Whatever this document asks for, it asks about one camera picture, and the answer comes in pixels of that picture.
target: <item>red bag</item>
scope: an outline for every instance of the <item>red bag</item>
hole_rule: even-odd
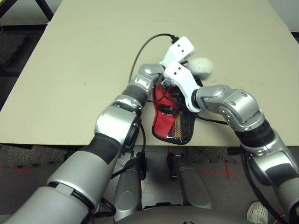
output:
[[[163,88],[161,84],[153,90],[153,99],[161,99]],[[166,96],[173,99],[169,91]],[[154,102],[155,119],[153,122],[153,135],[162,140],[173,144],[183,145],[188,143],[193,135],[195,117],[186,109],[174,104],[167,98]],[[161,110],[161,108],[171,108],[171,112]]]

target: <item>shoe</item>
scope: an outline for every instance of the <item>shoe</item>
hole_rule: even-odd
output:
[[[253,202],[247,211],[247,221],[268,224],[268,210],[260,202]]]

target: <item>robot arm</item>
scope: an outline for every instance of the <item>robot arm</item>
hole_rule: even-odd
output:
[[[180,73],[180,65],[172,64],[164,76],[173,77],[192,106],[223,116],[241,141],[241,147],[250,153],[249,165],[264,185],[271,185],[288,217],[298,217],[299,168],[279,134],[271,128],[256,100],[247,92],[231,89],[227,85],[204,86],[184,89],[188,86],[180,80],[189,72]]]
[[[141,111],[164,68],[145,64],[99,116],[91,143],[75,152],[6,224],[79,224],[96,210],[123,148],[135,144]]]

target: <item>table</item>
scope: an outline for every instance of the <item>table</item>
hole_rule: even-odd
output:
[[[266,0],[64,0],[0,112],[0,142],[88,144],[98,115],[126,87],[139,48],[158,33],[187,36],[193,57],[215,65],[204,85],[250,92],[286,145],[299,144],[299,46]],[[159,62],[169,46],[167,37],[151,42],[137,68]],[[153,118],[147,103],[147,145],[168,145],[152,135]],[[188,145],[239,140],[227,126],[197,120]]]

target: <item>black cable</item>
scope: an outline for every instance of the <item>black cable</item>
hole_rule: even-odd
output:
[[[204,118],[198,114],[195,115],[196,118],[200,119],[200,120],[205,120],[205,121],[210,121],[210,122],[214,122],[217,124],[221,124],[221,125],[227,125],[228,123],[225,121],[221,121],[221,120],[213,120],[213,119],[209,119],[209,118]]]
[[[145,139],[145,131],[144,131],[144,128],[143,128],[142,124],[140,124],[140,128],[141,128],[142,135],[143,135],[143,145],[142,145],[141,152],[144,152],[146,139]],[[111,179],[115,178],[119,174],[121,174],[121,173],[125,172],[126,170],[130,169],[132,166],[134,166],[138,162],[139,159],[140,159],[140,156],[137,156],[137,158],[131,164],[129,164],[128,166],[124,167],[123,169],[121,169],[121,170],[115,172],[114,174],[112,174]]]
[[[156,85],[154,85],[154,89],[153,89],[153,92],[154,92],[154,100],[147,100],[147,102],[150,102],[150,103],[155,103],[155,102],[158,102],[160,100],[162,100],[164,98],[164,96],[162,96],[160,99],[156,99]]]
[[[106,211],[96,212],[94,213],[94,218],[97,217],[111,217],[116,214],[116,208],[115,206],[110,203],[106,198],[102,197],[102,200],[100,202],[100,206],[102,206]]]
[[[173,102],[174,104],[178,104],[178,105],[182,106],[183,108],[187,108],[185,104],[183,104],[183,103],[181,103],[181,102],[178,102],[178,101],[176,101],[176,100],[173,100],[173,99],[169,98],[169,97],[166,95],[166,93],[167,93],[167,89],[164,89],[164,90],[165,90],[165,91],[162,90],[162,94],[163,94],[163,96],[164,96],[166,99],[168,99],[169,101]]]
[[[156,37],[159,37],[159,36],[169,36],[169,37],[172,39],[172,41],[171,41],[172,43],[174,43],[175,41],[177,41],[177,40],[179,39],[177,36],[175,36],[175,35],[171,35],[171,34],[157,34],[157,35],[154,35],[154,36],[152,36],[151,38],[149,38],[149,39],[143,44],[143,46],[140,48],[140,50],[139,50],[139,52],[138,52],[138,54],[137,54],[137,56],[136,56],[136,58],[135,58],[135,60],[134,60],[133,66],[132,66],[132,68],[131,68],[130,76],[129,76],[129,82],[131,81],[131,78],[132,78],[132,75],[133,75],[133,70],[134,70],[135,64],[136,64],[137,59],[138,59],[140,53],[142,52],[143,48],[144,48],[144,47],[145,47],[151,40],[153,40],[153,39],[155,39]]]
[[[287,222],[282,217],[280,217],[280,215],[275,211],[275,209],[270,205],[270,203],[267,201],[267,199],[263,196],[262,192],[254,184],[254,182],[251,178],[250,172],[249,172],[248,164],[247,164],[247,153],[244,152],[244,149],[242,149],[242,147],[240,147],[240,155],[241,155],[241,162],[242,162],[242,166],[244,169],[244,173],[246,175],[246,178],[247,178],[251,188],[253,189],[255,195],[257,196],[258,200],[268,210],[268,212],[271,215],[273,215],[273,217],[276,218],[281,224],[287,224]]]

